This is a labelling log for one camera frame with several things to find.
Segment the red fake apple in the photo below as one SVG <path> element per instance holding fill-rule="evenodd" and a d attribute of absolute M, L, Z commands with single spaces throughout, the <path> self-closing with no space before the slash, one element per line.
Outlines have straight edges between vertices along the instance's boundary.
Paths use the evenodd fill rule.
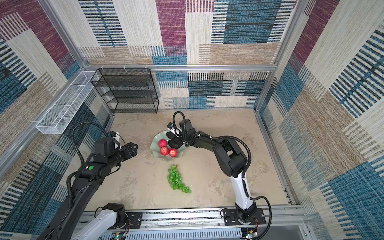
<path fill-rule="evenodd" d="M 170 149 L 169 150 L 169 156 L 172 158 L 175 158 L 178 155 L 178 150 L 177 149 Z"/>
<path fill-rule="evenodd" d="M 158 145 L 159 145 L 160 148 L 163 148 L 163 147 L 166 147 L 168 145 L 168 142 L 165 139 L 161 139 L 159 141 Z"/>
<path fill-rule="evenodd" d="M 170 152 L 170 149 L 168 147 L 161 147 L 161 149 L 160 149 L 160 154 L 162 156 L 167 156 L 169 154 L 169 152 Z"/>

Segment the green fake grape bunch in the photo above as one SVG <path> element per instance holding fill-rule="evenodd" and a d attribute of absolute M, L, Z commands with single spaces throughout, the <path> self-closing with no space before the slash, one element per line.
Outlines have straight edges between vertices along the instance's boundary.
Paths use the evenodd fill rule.
<path fill-rule="evenodd" d="M 171 165 L 171 167 L 168 169 L 167 180 L 173 190 L 179 190 L 187 194 L 192 193 L 190 187 L 183 182 L 183 178 L 177 165 Z"/>

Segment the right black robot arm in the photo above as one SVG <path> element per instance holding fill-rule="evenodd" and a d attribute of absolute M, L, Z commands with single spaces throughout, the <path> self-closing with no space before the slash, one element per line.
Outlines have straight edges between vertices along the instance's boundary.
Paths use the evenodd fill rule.
<path fill-rule="evenodd" d="M 252 162 L 252 154 L 246 143 L 233 136 L 213 137 L 201 131 L 196 131 L 192 123 L 183 112 L 176 111 L 172 121 L 167 125 L 176 139 L 185 147 L 205 149 L 215 154 L 221 171 L 230 178 L 234 193 L 237 221 L 241 225 L 249 225 L 255 222 L 258 207 L 256 201 L 263 199 L 267 203 L 269 218 L 266 228 L 262 233 L 257 229 L 249 232 L 243 238 L 247 240 L 261 240 L 269 231 L 272 224 L 272 207 L 265 196 L 252 197 L 247 182 L 246 172 Z"/>

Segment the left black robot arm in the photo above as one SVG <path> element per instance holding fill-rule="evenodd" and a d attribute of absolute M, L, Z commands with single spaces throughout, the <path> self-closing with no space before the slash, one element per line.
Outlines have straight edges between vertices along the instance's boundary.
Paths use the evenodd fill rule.
<path fill-rule="evenodd" d="M 83 125 L 94 125 L 102 130 L 103 138 L 95 143 L 95 152 L 84 160 L 74 137 L 75 131 Z M 113 174 L 113 168 L 121 167 L 121 163 L 138 154 L 138 145 L 125 143 L 123 146 L 115 137 L 116 132 L 106 132 L 105 129 L 93 122 L 83 122 L 76 125 L 71 132 L 71 142 L 80 157 L 81 166 L 71 173 L 66 180 L 68 196 L 45 230 L 38 237 L 39 240 L 70 240 L 74 230 L 95 192 L 105 178 Z"/>

